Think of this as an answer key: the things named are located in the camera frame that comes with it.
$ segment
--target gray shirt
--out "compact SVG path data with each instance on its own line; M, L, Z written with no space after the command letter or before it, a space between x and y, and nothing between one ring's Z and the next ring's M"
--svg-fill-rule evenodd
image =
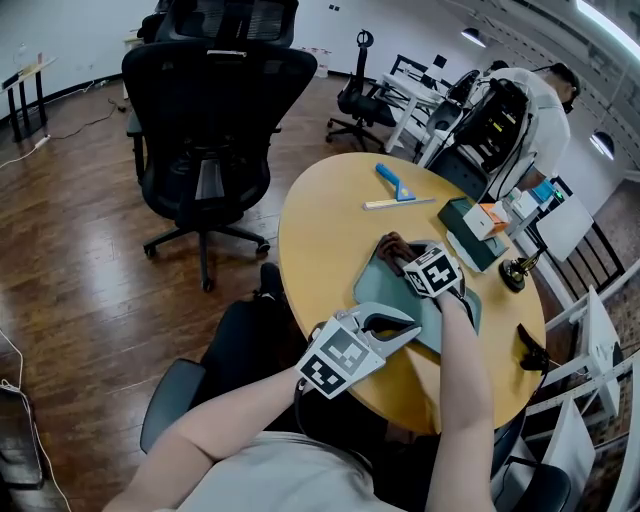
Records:
M287 432L263 432L216 464L179 512L398 512L373 495L351 455Z

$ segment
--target yellow table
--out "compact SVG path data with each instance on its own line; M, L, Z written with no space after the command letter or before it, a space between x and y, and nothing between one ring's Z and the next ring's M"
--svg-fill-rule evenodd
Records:
M417 197L434 197L437 201L363 210L365 201L391 197L389 185L375 172L378 162L396 173ZM278 240L284 288L303 333L308 336L318 322L336 310L356 305L354 283L385 233L397 231L407 241L444 240L454 254L437 214L449 199L462 195L439 176L390 156L348 153L307 169L287 195ZM503 241L511 245L506 236ZM502 259L517 256L511 247ZM499 427L526 405L540 381L539 373L520 368L526 349L517 337L516 327L522 323L544 344L542 307L531 278L527 278L524 291L514 294L503 284L498 263L486 274L474 273L464 265L463 270L467 286L482 299L479 343L491 375L494 420ZM426 400L416 372L426 383ZM396 425L432 434L439 431L439 388L439 356L410 343L351 392Z

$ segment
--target green box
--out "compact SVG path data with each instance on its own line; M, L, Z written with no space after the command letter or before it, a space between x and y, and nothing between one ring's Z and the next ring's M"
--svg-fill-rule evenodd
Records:
M438 218L451 231L481 271L486 270L508 247L497 236L478 240L465 223L464 215L473 205L466 197L451 199L438 213Z

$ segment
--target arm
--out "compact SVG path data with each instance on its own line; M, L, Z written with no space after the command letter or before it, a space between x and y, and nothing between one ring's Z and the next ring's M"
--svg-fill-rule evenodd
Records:
M442 436L428 512L492 511L492 389L478 338L464 307L448 292L442 310L440 410Z
M246 446L293 403L299 378L290 368L189 411L156 441L105 512L176 508L213 464Z

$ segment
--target ceiling light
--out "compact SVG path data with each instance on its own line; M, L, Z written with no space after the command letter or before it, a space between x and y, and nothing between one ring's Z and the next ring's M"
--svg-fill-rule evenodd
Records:
M595 132L589 140L596 148L598 148L600 153L606 155L609 160L613 160L615 152L613 139L607 133Z
M466 37L472 43L477 44L478 46L482 46L486 48L487 46L480 40L480 31L477 28L465 28L462 32L460 32L464 37Z
M624 30L584 0L576 0L576 5L582 14L595 21L616 41L629 50L636 59L640 60L640 46Z

